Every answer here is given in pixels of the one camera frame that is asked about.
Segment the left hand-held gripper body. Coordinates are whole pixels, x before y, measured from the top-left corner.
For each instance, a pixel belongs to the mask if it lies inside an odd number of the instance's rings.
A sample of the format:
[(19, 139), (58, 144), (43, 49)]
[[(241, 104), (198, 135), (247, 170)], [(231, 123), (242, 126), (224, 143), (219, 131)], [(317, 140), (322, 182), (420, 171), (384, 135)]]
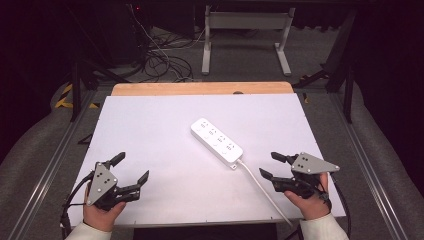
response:
[(95, 205), (99, 209), (109, 211), (114, 206), (113, 193), (117, 182), (117, 178), (103, 163), (97, 163), (86, 204), (88, 206)]

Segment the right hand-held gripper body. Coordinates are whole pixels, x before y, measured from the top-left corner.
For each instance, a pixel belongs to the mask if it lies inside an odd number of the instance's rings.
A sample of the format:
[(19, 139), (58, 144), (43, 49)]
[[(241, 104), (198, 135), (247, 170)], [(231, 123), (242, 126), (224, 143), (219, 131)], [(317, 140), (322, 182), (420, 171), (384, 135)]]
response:
[(282, 162), (290, 165), (293, 174), (292, 178), (282, 183), (282, 191), (291, 191), (304, 199), (314, 194), (327, 198), (327, 193), (319, 189), (320, 174), (340, 170), (339, 166), (305, 152), (294, 156), (284, 156)]

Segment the white power strip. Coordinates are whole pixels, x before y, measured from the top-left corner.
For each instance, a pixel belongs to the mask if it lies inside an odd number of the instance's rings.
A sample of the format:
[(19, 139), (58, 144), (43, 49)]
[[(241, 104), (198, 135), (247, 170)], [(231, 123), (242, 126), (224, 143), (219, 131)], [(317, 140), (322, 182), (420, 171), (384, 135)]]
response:
[(191, 134), (230, 169), (237, 168), (243, 150), (232, 139), (205, 118), (190, 126)]

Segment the person's left hand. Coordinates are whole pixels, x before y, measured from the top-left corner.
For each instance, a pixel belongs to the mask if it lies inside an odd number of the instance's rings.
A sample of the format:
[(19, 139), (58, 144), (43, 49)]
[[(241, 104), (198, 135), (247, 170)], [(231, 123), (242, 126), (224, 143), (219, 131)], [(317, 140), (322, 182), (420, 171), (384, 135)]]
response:
[(125, 202), (118, 203), (109, 211), (99, 209), (95, 205), (85, 205), (83, 207), (83, 222), (97, 230), (111, 232), (114, 228), (115, 220), (125, 207)]

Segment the person's right hand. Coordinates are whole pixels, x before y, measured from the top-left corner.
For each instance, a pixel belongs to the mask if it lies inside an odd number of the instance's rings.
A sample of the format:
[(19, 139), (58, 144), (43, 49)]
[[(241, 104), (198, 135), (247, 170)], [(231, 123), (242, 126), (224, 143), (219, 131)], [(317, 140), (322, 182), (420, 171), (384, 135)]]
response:
[(315, 220), (327, 216), (331, 210), (318, 193), (314, 193), (310, 198), (304, 199), (291, 191), (285, 191), (284, 195), (288, 200), (298, 207), (306, 221)]

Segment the white board sheet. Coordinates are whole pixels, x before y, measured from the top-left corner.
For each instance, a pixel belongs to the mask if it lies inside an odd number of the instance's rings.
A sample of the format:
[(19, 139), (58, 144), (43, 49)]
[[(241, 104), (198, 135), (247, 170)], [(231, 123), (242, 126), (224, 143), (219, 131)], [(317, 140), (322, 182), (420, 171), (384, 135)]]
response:
[[(191, 134), (200, 118), (242, 148), (241, 166), (230, 169)], [(79, 174), (120, 152), (126, 157), (111, 170), (119, 186), (149, 172), (140, 199), (116, 221), (134, 228), (298, 218), (300, 211), (259, 169), (288, 177), (289, 165), (272, 152), (321, 154), (295, 94), (110, 96)]]

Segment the yellow black hazard tape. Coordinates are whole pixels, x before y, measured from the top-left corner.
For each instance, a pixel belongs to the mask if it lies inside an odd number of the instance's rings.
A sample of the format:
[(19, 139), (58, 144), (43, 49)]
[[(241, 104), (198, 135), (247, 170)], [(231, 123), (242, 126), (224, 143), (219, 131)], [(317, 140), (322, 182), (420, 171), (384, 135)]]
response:
[[(72, 102), (67, 102), (67, 97), (70, 94), (72, 90), (72, 83), (68, 82), (68, 84), (66, 85), (66, 87), (63, 89), (59, 100), (56, 102), (55, 104), (55, 108), (73, 108), (73, 103)], [(91, 109), (98, 109), (100, 108), (100, 103), (90, 103), (89, 108)]]

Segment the black metal stand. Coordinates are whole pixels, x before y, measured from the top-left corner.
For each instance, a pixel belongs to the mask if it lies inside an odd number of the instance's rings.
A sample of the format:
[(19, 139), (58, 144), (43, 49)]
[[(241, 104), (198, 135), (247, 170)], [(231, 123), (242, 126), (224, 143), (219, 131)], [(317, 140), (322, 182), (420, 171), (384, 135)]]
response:
[(117, 83), (126, 82), (123, 77), (118, 76), (112, 71), (107, 70), (91, 60), (81, 59), (79, 61), (75, 61), (71, 68), (73, 105), (71, 122), (74, 122), (82, 111), (81, 84), (84, 84), (88, 90), (96, 90), (98, 87), (98, 81), (93, 74), (94, 71), (101, 73), (105, 77)]
[(313, 75), (301, 77), (298, 83), (292, 85), (293, 88), (300, 89), (319, 79), (328, 77), (328, 82), (325, 85), (325, 89), (328, 93), (336, 93), (344, 86), (343, 115), (348, 123), (352, 122), (351, 105), (354, 79), (352, 67), (347, 62), (346, 49), (355, 22), (356, 13), (356, 10), (350, 10), (348, 12), (327, 60), (322, 65), (322, 69)]

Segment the wooden table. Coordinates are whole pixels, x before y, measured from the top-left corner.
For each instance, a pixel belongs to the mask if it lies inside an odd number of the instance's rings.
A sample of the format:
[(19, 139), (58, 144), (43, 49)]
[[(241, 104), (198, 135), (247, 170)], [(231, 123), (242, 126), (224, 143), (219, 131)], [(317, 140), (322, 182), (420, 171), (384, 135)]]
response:
[(288, 82), (121, 83), (112, 96), (231, 95), (293, 93)]

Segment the dark equipment box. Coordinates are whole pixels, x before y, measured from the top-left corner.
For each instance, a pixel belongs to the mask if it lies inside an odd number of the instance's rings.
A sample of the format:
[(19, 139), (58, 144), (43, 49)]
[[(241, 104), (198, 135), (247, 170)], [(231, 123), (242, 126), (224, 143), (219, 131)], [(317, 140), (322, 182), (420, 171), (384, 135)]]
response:
[(147, 40), (128, 4), (103, 5), (102, 29), (111, 60), (116, 65), (144, 64)]

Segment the aluminium floor rail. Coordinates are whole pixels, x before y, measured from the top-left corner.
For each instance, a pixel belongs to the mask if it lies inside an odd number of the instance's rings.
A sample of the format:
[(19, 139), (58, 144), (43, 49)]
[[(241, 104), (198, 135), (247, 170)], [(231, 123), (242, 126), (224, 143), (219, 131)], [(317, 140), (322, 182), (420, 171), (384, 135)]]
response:
[(13, 230), (9, 234), (7, 240), (23, 240), (26, 235), (33, 219), (35, 218), (36, 213), (38, 212), (49, 188), (56, 176), (57, 171), (59, 170), (64, 156), (67, 153), (69, 148), (69, 143), (74, 136), (78, 125), (88, 109), (91, 101), (93, 100), (96, 92), (87, 91), (81, 97), (81, 109), (72, 117), (72, 120), (68, 123), (66, 131), (62, 138), (60, 139), (57, 148), (49, 160), (45, 171), (41, 175), (40, 179), (36, 182), (35, 188), (26, 203), (26, 206), (21, 213), (17, 223), (15, 224)]
[(341, 100), (334, 93), (330, 93), (329, 98), (332, 102), (332, 105), (336, 109), (336, 112), (341, 118), (341, 122), (343, 123), (343, 126), (353, 146), (359, 167), (364, 175), (368, 187), (370, 188), (374, 201), (376, 202), (376, 205), (383, 217), (392, 239), (409, 240), (380, 179), (378, 178), (374, 168), (370, 163), (370, 159), (368, 158), (368, 155), (366, 154), (353, 125), (347, 121), (347, 118), (344, 115), (343, 104)]

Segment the white metal table frame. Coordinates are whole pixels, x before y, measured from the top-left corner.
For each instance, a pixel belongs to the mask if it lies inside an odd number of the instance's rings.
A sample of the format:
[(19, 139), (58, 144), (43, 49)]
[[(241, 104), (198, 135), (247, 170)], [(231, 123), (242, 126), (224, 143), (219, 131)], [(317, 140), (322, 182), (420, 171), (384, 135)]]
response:
[(248, 13), (248, 12), (220, 12), (212, 11), (211, 6), (205, 7), (204, 47), (201, 73), (210, 73), (211, 62), (211, 33), (212, 29), (258, 29), (258, 30), (281, 30), (282, 37), (274, 44), (281, 69), (285, 76), (292, 74), (287, 57), (285, 45), (290, 32), (291, 24), (295, 16), (295, 8), (290, 8), (283, 13)]

